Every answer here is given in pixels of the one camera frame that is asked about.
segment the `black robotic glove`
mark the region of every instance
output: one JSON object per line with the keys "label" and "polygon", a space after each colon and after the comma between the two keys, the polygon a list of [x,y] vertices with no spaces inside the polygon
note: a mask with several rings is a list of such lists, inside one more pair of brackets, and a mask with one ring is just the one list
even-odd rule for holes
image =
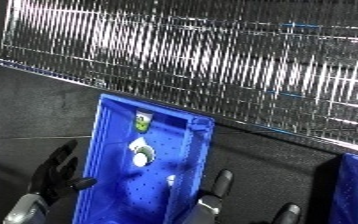
{"label": "black robotic glove", "polygon": [[76,146],[77,141],[71,140],[56,149],[33,174],[28,193],[40,195],[51,206],[64,196],[96,184],[94,178],[72,179],[78,165],[77,157],[72,158],[58,171],[58,167],[71,155]]}

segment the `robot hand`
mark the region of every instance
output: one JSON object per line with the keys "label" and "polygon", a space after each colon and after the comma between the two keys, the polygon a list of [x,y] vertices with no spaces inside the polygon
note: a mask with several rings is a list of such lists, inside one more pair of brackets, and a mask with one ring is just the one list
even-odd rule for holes
{"label": "robot hand", "polygon": [[6,216],[4,224],[42,224],[45,222],[49,207],[60,198],[96,184],[96,179],[93,178],[71,180],[78,165],[76,157],[60,171],[57,170],[76,146],[76,140],[67,142],[37,168],[31,178],[27,194],[20,198]]}

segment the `blue bin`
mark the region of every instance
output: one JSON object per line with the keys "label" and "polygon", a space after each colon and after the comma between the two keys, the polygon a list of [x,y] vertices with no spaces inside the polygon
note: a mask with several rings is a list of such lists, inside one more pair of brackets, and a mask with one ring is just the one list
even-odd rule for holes
{"label": "blue bin", "polygon": [[331,224],[358,224],[358,156],[345,154],[331,208]]}
{"label": "blue bin", "polygon": [[[145,133],[134,126],[139,109],[153,113]],[[180,223],[196,203],[213,127],[209,117],[102,95],[84,171],[98,183],[81,192],[74,223]],[[139,137],[156,151],[142,168],[128,149]],[[171,175],[176,178],[170,186]]]}

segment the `wire mesh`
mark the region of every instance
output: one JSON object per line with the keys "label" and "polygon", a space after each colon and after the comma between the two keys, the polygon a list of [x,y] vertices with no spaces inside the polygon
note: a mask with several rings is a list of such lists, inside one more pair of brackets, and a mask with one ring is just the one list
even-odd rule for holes
{"label": "wire mesh", "polygon": [[11,0],[1,58],[358,148],[358,0]]}

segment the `second blue bin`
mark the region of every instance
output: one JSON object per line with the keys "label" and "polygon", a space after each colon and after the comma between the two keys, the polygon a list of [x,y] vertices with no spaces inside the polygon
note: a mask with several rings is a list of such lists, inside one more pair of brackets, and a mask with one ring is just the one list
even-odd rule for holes
{"label": "second blue bin", "polygon": [[[134,125],[138,110],[153,114],[145,133]],[[81,192],[74,223],[180,223],[196,202],[213,126],[209,117],[102,95],[84,173],[98,183]],[[145,167],[128,148],[140,137],[156,152]]]}

